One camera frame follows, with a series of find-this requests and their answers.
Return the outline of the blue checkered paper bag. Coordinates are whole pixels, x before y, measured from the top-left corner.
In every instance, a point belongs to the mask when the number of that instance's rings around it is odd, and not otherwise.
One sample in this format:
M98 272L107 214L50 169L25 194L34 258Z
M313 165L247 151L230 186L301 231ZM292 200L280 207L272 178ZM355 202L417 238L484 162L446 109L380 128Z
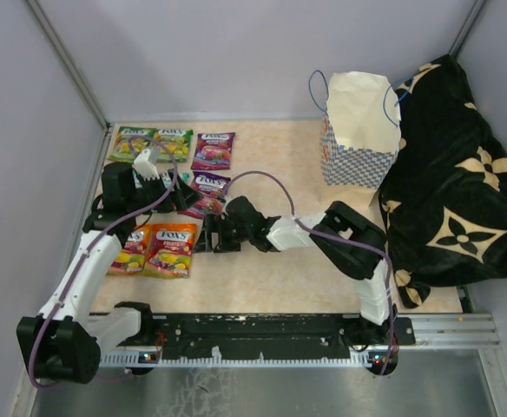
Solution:
M400 151L400 99L386 76L373 73L335 73L324 84L319 200L367 207Z

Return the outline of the green candy bag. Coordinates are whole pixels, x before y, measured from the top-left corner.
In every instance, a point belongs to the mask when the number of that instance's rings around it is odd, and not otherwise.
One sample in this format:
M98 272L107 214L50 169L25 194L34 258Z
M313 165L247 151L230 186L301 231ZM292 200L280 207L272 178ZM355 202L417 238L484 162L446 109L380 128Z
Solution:
M109 160L132 163L150 144L150 139L154 136L155 128L121 126L116 134L115 145L109 155Z
M191 129L158 129L154 139L163 143L177 162L187 162L193 133Z

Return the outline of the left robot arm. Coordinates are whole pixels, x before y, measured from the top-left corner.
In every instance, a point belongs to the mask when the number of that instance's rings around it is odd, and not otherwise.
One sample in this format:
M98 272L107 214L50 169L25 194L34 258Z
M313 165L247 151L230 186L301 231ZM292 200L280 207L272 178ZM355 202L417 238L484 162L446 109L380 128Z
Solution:
M78 249L60 284L36 316L24 316L16 337L34 387L58 381L86 384L101 358L123 342L147 344L156 324L147 303L123 301L95 322L92 303L105 275L134 232L139 215L171 213L197 202L199 195L177 167L163 181L150 162L112 162L102 172L102 192L92 203Z

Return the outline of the purple snack bag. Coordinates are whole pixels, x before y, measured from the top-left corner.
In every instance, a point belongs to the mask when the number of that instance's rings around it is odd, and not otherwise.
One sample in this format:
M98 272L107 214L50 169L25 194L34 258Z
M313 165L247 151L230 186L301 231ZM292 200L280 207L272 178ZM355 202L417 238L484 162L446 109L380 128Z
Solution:
M201 194L201 199L180 214L196 219L201 219L205 215L220 215L226 204L224 188L230 182L231 179L226 176L194 171L191 188Z
M192 170L230 170L235 133L200 133L190 168Z

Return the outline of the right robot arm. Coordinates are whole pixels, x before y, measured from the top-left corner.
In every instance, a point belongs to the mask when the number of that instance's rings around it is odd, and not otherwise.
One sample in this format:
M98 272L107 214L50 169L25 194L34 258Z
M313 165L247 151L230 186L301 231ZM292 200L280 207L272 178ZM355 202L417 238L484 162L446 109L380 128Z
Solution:
M219 215L205 215L195 253L234 253L247 242L260 252L317 248L343 275L356 281L365 336L356 345L394 340L396 310L388 283L385 234L347 204L335 201L316 215L264 216L245 197Z

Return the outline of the fruits candy bag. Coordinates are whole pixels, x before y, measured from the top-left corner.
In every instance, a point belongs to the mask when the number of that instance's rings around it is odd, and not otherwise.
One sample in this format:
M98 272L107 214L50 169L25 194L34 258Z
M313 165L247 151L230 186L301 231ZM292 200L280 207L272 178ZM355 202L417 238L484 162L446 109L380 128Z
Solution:
M167 280L188 278L197 226L193 223L160 223L151 225L150 231L143 274Z
M150 243L151 226L145 225L133 231L108 270L108 275L138 275L146 261Z

